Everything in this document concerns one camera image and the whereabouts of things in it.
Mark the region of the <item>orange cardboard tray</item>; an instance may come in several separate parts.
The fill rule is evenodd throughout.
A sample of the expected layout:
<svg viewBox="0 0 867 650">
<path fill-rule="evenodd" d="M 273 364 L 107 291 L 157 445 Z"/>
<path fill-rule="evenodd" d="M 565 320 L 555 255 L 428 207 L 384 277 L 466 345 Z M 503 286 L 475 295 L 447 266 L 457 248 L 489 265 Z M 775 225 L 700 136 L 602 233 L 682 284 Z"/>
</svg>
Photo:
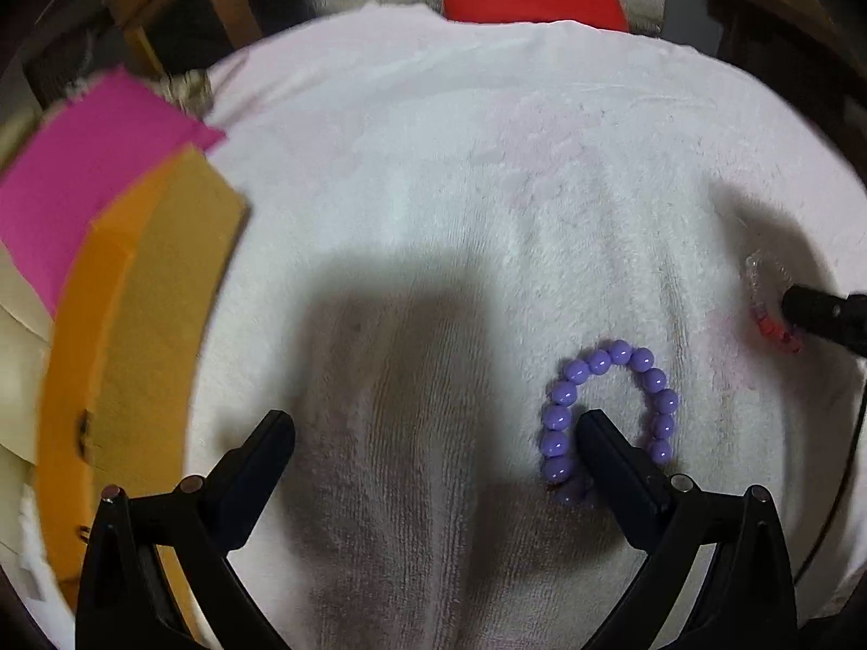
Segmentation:
<svg viewBox="0 0 867 650">
<path fill-rule="evenodd" d="M 89 222 L 54 320 L 37 428 L 41 534 L 69 606 L 101 487 L 151 495 L 182 476 L 198 352 L 247 215 L 188 145 Z"/>
</svg>

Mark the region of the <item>magenta pillow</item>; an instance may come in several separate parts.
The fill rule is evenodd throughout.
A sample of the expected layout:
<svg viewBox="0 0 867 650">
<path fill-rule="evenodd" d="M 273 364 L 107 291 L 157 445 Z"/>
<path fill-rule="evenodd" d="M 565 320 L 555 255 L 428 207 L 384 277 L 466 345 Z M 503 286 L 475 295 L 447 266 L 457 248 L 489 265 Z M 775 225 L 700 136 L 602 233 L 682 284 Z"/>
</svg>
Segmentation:
<svg viewBox="0 0 867 650">
<path fill-rule="evenodd" d="M 2 174 L 2 244 L 46 310 L 56 312 L 93 217 L 185 145 L 223 138 L 122 68 L 41 128 Z"/>
</svg>

